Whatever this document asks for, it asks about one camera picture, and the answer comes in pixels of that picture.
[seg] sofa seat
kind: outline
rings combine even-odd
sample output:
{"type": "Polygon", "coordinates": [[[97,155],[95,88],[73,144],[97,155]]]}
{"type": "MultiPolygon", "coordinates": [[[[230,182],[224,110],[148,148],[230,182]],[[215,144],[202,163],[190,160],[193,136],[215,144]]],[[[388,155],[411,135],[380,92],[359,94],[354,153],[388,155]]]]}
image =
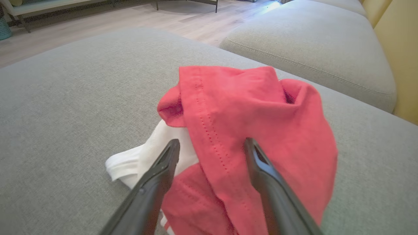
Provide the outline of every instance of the sofa seat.
{"type": "MultiPolygon", "coordinates": [[[[128,194],[111,182],[106,159],[147,140],[160,98],[178,83],[178,67],[190,65],[265,66],[137,28],[1,68],[0,234],[97,235],[128,194]]],[[[418,234],[418,126],[276,73],[319,91],[334,132],[338,169],[324,234],[418,234]]]]}
{"type": "Polygon", "coordinates": [[[369,21],[295,0],[233,30],[220,47],[392,112],[395,81],[369,21]]]}
{"type": "Polygon", "coordinates": [[[306,1],[315,1],[319,3],[325,3],[328,5],[350,10],[362,16],[367,16],[366,10],[364,10],[363,5],[361,4],[359,0],[306,0],[306,1]]]}

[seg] couch seam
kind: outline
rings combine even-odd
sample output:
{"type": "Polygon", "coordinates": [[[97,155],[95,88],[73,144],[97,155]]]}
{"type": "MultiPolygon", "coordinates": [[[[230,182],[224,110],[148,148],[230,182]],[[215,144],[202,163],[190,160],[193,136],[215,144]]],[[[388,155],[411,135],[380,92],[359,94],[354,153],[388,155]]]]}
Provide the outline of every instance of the couch seam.
{"type": "Polygon", "coordinates": [[[332,77],[336,78],[338,81],[340,81],[340,82],[344,82],[344,83],[347,83],[347,84],[349,84],[349,85],[351,85],[351,86],[353,86],[353,87],[357,87],[357,88],[360,88],[360,89],[366,90],[366,91],[368,91],[368,92],[372,92],[372,93],[376,93],[376,94],[380,94],[380,95],[385,95],[387,98],[390,98],[389,96],[394,95],[394,93],[383,93],[383,92],[374,91],[374,90],[371,90],[371,89],[369,89],[369,88],[362,87],[362,86],[360,86],[360,85],[358,85],[358,84],[355,84],[355,83],[349,82],[349,81],[345,80],[344,78],[339,77],[339,76],[337,76],[337,75],[334,75],[334,74],[332,74],[332,73],[330,73],[330,72],[327,72],[327,71],[325,71],[325,70],[321,70],[321,69],[318,69],[318,68],[313,67],[313,66],[308,66],[307,64],[304,64],[304,63],[301,63],[301,62],[298,62],[298,61],[294,61],[294,60],[288,59],[288,58],[286,58],[286,57],[278,56],[278,55],[273,54],[273,53],[269,53],[269,52],[266,52],[266,51],[262,51],[262,50],[259,50],[259,49],[255,49],[255,48],[253,48],[253,47],[246,46],[246,45],[240,44],[240,43],[238,43],[238,42],[232,41],[232,40],[231,40],[231,39],[229,39],[229,38],[226,38],[226,39],[227,39],[228,41],[230,41],[231,43],[234,43],[234,44],[236,44],[237,46],[242,47],[242,48],[244,48],[244,49],[253,50],[253,51],[258,52],[258,53],[260,53],[260,54],[266,54],[266,55],[267,55],[267,56],[269,56],[269,57],[276,58],[276,59],[279,59],[279,60],[281,60],[281,61],[284,61],[284,62],[287,62],[287,63],[290,63],[290,64],[294,64],[294,65],[296,65],[296,66],[305,67],[306,69],[312,70],[312,71],[314,71],[314,72],[318,72],[318,73],[322,73],[322,74],[324,74],[324,75],[329,75],[329,76],[332,76],[332,77]]]}

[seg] stitching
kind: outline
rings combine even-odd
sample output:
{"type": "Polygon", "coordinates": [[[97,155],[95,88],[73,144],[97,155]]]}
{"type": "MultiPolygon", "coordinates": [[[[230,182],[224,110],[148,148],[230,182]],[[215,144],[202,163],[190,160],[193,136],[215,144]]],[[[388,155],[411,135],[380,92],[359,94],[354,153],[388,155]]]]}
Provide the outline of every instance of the stitching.
{"type": "MultiPolygon", "coordinates": [[[[197,83],[195,83],[195,88],[196,88],[196,90],[198,90],[199,91],[199,94],[201,94],[202,93],[202,91],[203,91],[203,81],[202,81],[202,77],[200,76],[200,74],[201,74],[201,68],[200,67],[198,67],[198,71],[199,71],[199,76],[198,76],[198,82],[199,82],[199,84],[200,84],[200,89],[198,89],[198,84],[197,83]]],[[[201,102],[201,103],[199,103],[199,99],[196,97],[196,102],[197,102],[197,104],[200,104],[200,107],[203,109],[203,106],[205,106],[204,105],[204,103],[203,102],[201,102]]],[[[206,115],[207,115],[207,117],[208,117],[208,119],[209,119],[209,122],[211,122],[211,120],[210,120],[210,115],[209,115],[209,112],[208,112],[208,109],[207,109],[207,107],[205,106],[205,108],[206,108],[206,110],[205,110],[205,112],[204,113],[206,113],[206,115]]],[[[211,143],[211,145],[212,145],[212,147],[213,147],[213,149],[215,150],[215,152],[216,152],[216,154],[218,155],[218,157],[219,157],[219,159],[220,159],[220,161],[221,161],[221,163],[222,163],[222,166],[224,167],[224,169],[225,169],[225,171],[227,172],[227,174],[229,174],[229,170],[228,170],[228,168],[225,166],[225,164],[224,164],[224,161],[222,160],[222,156],[221,156],[221,154],[220,154],[220,152],[216,149],[216,147],[215,146],[213,146],[213,141],[212,141],[212,137],[210,136],[210,134],[209,134],[209,132],[208,132],[208,130],[207,130],[207,128],[206,128],[206,125],[204,124],[204,121],[203,121],[203,118],[202,118],[202,116],[200,116],[199,117],[200,118],[200,120],[201,120],[201,122],[202,122],[202,126],[203,126],[203,128],[204,128],[204,130],[206,131],[206,134],[207,134],[207,136],[208,136],[208,138],[209,138],[209,141],[210,141],[210,143],[211,143]]],[[[216,134],[216,130],[215,130],[215,128],[213,127],[213,125],[210,125],[211,126],[211,128],[212,128],[212,131],[215,133],[215,137],[216,137],[216,139],[217,139],[217,142],[218,142],[218,144],[219,144],[219,146],[221,146],[221,147],[223,147],[223,145],[222,145],[222,143],[220,142],[220,140],[219,140],[219,138],[218,138],[218,134],[216,134]]],[[[233,187],[234,187],[234,191],[236,191],[236,185],[235,184],[232,184],[233,185],[233,187]]],[[[242,201],[242,205],[244,206],[244,208],[247,210],[247,211],[250,211],[249,209],[248,209],[248,207],[247,207],[247,205],[246,205],[246,203],[244,202],[244,201],[242,201]]]]}
{"type": "Polygon", "coordinates": [[[342,77],[340,77],[340,76],[337,76],[337,75],[335,75],[335,74],[332,74],[332,73],[330,73],[330,72],[327,72],[327,71],[325,71],[325,70],[321,70],[321,69],[318,69],[318,68],[313,67],[313,66],[308,66],[307,64],[304,64],[304,63],[301,63],[301,62],[298,62],[298,61],[293,61],[293,60],[291,60],[291,59],[289,59],[289,58],[282,57],[282,56],[279,56],[279,55],[276,55],[276,54],[273,54],[273,53],[269,53],[269,52],[266,52],[266,51],[262,51],[262,50],[259,50],[259,49],[255,49],[255,48],[253,48],[253,47],[250,47],[250,46],[243,45],[243,44],[240,44],[240,43],[238,43],[238,42],[232,41],[232,40],[231,40],[231,39],[229,39],[229,38],[226,38],[226,39],[227,39],[229,42],[234,43],[234,44],[236,44],[237,46],[242,47],[242,48],[244,48],[244,49],[247,49],[247,50],[253,50],[253,51],[258,52],[258,53],[260,53],[260,54],[262,54],[261,52],[263,52],[263,53],[265,53],[265,54],[266,54],[266,56],[269,56],[269,57],[272,57],[272,58],[275,58],[275,59],[279,59],[279,60],[281,60],[281,61],[283,61],[283,62],[288,62],[288,63],[290,63],[290,64],[294,64],[294,65],[299,66],[299,67],[304,67],[304,68],[309,69],[309,70],[312,70],[312,71],[314,71],[314,72],[319,72],[319,73],[322,73],[322,74],[324,74],[324,75],[329,75],[329,76],[332,76],[332,77],[336,78],[337,80],[339,80],[339,81],[341,81],[341,82],[344,82],[344,83],[347,83],[347,84],[349,84],[349,85],[351,85],[351,86],[354,86],[354,87],[357,87],[357,88],[360,88],[360,89],[366,90],[366,91],[368,91],[368,92],[373,92],[373,93],[377,93],[377,94],[381,94],[381,95],[385,95],[385,96],[391,96],[391,95],[393,95],[393,93],[378,92],[378,91],[371,90],[371,89],[369,89],[369,88],[362,87],[362,86],[360,86],[360,85],[358,85],[358,84],[355,84],[355,83],[349,82],[349,81],[345,80],[344,78],[342,78],[342,77]]]}

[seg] teal basket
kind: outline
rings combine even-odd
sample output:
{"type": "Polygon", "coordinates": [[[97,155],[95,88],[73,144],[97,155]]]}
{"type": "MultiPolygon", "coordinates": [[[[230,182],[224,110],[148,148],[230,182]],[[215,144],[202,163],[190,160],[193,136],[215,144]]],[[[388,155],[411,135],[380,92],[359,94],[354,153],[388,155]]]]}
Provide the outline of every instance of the teal basket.
{"type": "Polygon", "coordinates": [[[4,17],[0,19],[0,40],[9,38],[12,36],[12,31],[9,28],[9,25],[7,25],[6,20],[4,17]]]}

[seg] metal frame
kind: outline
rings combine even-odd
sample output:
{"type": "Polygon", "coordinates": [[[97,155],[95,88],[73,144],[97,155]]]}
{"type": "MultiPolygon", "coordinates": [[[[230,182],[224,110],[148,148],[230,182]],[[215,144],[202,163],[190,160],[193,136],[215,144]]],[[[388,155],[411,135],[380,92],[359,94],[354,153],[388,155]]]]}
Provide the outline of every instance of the metal frame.
{"type": "MultiPolygon", "coordinates": [[[[215,13],[218,13],[218,0],[216,0],[216,1],[211,1],[211,0],[190,0],[190,1],[198,2],[198,3],[205,3],[205,4],[210,4],[210,5],[215,5],[216,6],[215,7],[215,13]]],[[[158,10],[158,0],[155,0],[155,3],[157,5],[157,10],[158,10]]]]}

